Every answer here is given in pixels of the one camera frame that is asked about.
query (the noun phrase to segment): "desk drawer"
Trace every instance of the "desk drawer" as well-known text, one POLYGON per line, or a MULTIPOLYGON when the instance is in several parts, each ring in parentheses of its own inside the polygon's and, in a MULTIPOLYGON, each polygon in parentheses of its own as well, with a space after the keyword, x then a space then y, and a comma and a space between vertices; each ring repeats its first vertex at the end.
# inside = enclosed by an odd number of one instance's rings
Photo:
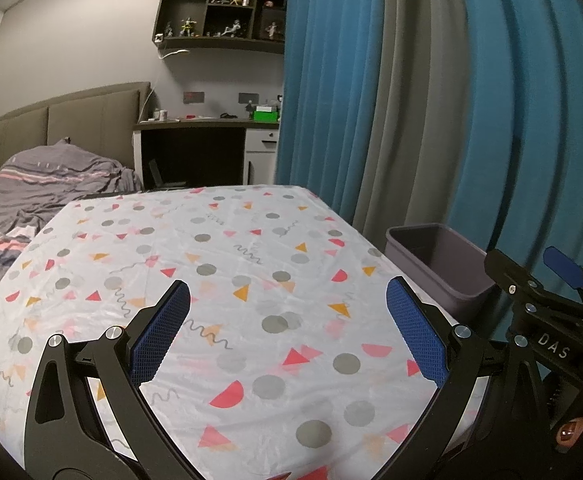
POLYGON ((275 152, 278 130, 246 130, 246 152, 275 152))

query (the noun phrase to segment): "patterned tablecloth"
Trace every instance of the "patterned tablecloth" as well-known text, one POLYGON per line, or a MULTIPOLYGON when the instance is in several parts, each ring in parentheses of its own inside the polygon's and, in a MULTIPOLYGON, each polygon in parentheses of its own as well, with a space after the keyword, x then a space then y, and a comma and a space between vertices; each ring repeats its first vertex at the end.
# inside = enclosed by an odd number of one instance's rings
MULTIPOLYGON (((0 283, 0 441, 23 463, 28 394, 51 334, 98 338, 179 279, 190 314, 140 390, 201 473, 371 478, 435 390, 385 305, 399 274, 299 187, 72 202, 0 283)), ((91 386, 114 447, 131 456, 102 386, 91 386)))

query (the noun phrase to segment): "desk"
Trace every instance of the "desk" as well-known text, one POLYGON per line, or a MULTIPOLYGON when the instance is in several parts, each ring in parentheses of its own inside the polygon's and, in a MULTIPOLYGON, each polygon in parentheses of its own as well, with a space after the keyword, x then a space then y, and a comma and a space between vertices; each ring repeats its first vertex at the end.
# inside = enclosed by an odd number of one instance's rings
POLYGON ((134 126, 134 169, 146 189, 155 159, 166 182, 192 187, 273 184, 278 123, 245 119, 152 121, 134 126))

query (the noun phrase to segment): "upholstered headboard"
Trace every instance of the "upholstered headboard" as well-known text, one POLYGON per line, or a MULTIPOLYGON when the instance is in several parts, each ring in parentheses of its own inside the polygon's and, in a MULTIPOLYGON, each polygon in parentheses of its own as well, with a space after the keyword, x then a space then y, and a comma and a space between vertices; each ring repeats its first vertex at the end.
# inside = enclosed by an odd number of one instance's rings
POLYGON ((76 146, 133 168, 132 132, 149 92, 148 82, 124 83, 9 112, 0 117, 0 166, 15 153, 70 137, 76 146))

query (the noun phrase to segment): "trash bin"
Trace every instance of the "trash bin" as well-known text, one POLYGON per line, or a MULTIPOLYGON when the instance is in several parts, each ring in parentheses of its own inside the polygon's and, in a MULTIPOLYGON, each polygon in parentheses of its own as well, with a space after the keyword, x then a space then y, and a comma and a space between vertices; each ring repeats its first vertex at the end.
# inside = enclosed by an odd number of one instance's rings
POLYGON ((388 229, 385 255, 459 322, 476 316, 494 286, 485 251, 443 224, 388 229))

